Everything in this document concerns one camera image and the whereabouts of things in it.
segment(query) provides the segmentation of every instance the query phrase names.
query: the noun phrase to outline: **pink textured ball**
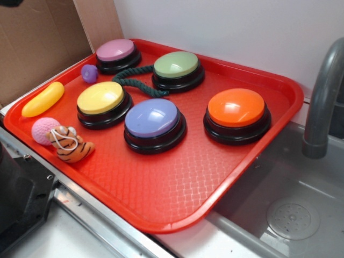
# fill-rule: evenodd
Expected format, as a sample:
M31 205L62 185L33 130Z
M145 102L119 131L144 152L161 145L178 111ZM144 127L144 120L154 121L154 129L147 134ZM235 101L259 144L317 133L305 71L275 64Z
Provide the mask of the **pink textured ball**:
M32 126L31 134L32 138L39 144L49 146L52 143L45 137L45 134L49 132L55 126L60 123L51 117L43 117L38 119Z

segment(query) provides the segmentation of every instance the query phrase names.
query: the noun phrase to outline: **tiger toy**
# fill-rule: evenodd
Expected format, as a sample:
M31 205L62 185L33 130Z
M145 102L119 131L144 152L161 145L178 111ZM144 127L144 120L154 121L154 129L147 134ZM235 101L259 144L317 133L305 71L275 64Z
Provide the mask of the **tiger toy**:
M75 163L89 156L95 149L93 142L84 142L73 127L56 126L46 138L57 149L58 157L66 163Z

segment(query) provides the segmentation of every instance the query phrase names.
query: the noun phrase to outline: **red tray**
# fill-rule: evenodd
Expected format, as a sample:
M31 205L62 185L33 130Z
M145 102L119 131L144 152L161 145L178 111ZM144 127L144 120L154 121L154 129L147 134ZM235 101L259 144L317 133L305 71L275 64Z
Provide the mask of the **red tray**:
M144 40L133 41L142 53L139 66L152 65L162 55L179 50ZM123 138L123 122L99 131L81 126L76 100L89 86L80 76L81 68L95 64L94 54L21 99L6 114L5 127L136 228L147 233L181 230L204 218L303 104L301 88L288 78L198 57L205 68L204 82L191 91L166 97L185 115L188 132L177 147L165 153L132 152ZM152 86L151 76L135 78ZM110 81L112 77L100 75L97 82ZM23 106L53 81L65 86L58 103L40 116L22 117ZM204 132L203 115L209 100L230 88L258 92L271 112L271 129L254 144L225 146L212 141ZM126 90L134 103L149 99L136 88L126 87ZM31 137L31 127L41 117L53 117L62 125L75 127L85 141L96 144L95 152L78 163L62 162L55 155L54 147L44 147Z

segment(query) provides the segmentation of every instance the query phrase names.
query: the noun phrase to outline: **dog toy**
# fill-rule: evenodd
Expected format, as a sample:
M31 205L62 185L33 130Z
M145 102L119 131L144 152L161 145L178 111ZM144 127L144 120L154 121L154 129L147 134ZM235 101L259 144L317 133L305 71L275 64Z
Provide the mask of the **dog toy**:
M45 137L46 133L60 123L51 117L43 117L34 122L31 128L32 138L39 144L49 146L52 143Z
M84 142L73 127L56 126L46 133L46 138L57 149L58 157L66 163L78 162L95 149L93 142Z
M35 117L50 109L63 95L65 87L61 82L53 82L30 100L21 110L23 117Z
M81 77L87 83L95 83L98 78L98 69L92 64L85 64L81 68Z

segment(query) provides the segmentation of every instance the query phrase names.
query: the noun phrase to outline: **sink drain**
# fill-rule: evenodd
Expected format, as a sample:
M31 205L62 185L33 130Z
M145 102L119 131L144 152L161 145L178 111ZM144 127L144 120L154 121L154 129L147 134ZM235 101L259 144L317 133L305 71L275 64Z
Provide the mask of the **sink drain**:
M292 197L273 202L267 220L276 234L290 240L309 238L320 225L317 210L306 201Z

